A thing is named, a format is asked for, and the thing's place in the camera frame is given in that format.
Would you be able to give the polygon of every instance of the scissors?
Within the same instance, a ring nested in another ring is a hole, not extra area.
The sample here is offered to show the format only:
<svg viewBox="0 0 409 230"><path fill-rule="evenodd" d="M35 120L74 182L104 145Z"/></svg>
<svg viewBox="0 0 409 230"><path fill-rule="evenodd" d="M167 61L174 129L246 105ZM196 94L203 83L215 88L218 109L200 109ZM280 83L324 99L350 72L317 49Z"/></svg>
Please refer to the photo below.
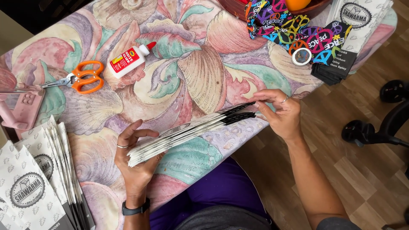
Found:
<svg viewBox="0 0 409 230"><path fill-rule="evenodd" d="M81 70L82 67L84 67L85 65L89 65L89 64L99 64L99 68L97 70ZM75 89L77 92L81 94L92 93L103 87L103 80L99 76L103 68L104 66L100 61L83 61L83 62L80 62L77 65L77 67L70 74L68 74L65 78L42 85L41 87L47 88L51 86L68 86L68 87ZM91 75L91 77L84 79L84 77L87 75ZM99 80L99 85L95 86L92 89L81 91L82 86L94 83L98 80Z"/></svg>

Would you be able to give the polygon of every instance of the hand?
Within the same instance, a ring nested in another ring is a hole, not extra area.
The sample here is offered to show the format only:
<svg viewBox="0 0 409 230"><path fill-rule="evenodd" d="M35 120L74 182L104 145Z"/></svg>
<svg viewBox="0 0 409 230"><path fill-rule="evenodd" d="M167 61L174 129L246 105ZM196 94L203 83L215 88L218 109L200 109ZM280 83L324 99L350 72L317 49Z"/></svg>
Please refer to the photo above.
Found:
<svg viewBox="0 0 409 230"><path fill-rule="evenodd" d="M282 103L286 97L280 89L265 89L255 92L249 101L256 101L254 106L267 118L273 131L288 143L303 135L300 125L300 101L290 97ZM276 112L265 102L272 103Z"/></svg>
<svg viewBox="0 0 409 230"><path fill-rule="evenodd" d="M129 156L126 154L136 146L138 138L146 136L155 138L159 135L158 132L150 129L137 130L141 125L142 120L137 120L118 136L117 144L119 146L129 146L128 148L117 147L115 154L115 164L121 171L125 181L127 208L137 208L145 202L146 186L151 180L159 161L165 155L165 153L161 153L147 162L137 164L134 167L128 166Z"/></svg>

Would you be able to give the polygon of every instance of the gray shirt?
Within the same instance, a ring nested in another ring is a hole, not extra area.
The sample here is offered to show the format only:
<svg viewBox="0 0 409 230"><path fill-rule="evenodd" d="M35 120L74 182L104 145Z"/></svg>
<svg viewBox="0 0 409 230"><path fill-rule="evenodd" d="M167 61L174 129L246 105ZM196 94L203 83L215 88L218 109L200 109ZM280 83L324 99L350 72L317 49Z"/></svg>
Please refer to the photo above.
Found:
<svg viewBox="0 0 409 230"><path fill-rule="evenodd" d="M242 208L216 205L189 216L175 230L271 230L267 220ZM329 217L317 230L361 230L349 220Z"/></svg>

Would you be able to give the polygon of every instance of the decorative tape roll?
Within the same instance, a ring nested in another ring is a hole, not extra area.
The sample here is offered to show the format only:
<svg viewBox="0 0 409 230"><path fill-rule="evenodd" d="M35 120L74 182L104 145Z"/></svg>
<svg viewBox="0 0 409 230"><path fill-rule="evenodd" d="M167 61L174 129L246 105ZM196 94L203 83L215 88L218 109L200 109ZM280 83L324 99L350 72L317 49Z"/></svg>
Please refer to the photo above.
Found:
<svg viewBox="0 0 409 230"><path fill-rule="evenodd" d="M311 51L307 48L297 49L291 57L292 62L296 66L307 65L311 60L312 54Z"/></svg>

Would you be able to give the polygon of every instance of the purple pants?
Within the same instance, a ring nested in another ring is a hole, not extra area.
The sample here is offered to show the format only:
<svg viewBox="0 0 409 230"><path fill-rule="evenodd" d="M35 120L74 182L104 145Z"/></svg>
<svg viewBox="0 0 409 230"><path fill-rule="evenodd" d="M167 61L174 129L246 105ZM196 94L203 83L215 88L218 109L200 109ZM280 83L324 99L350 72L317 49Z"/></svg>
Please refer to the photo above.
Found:
<svg viewBox="0 0 409 230"><path fill-rule="evenodd" d="M213 205L231 205L258 214L270 222L253 182L228 157L189 188L150 214L152 230L173 230L193 213Z"/></svg>

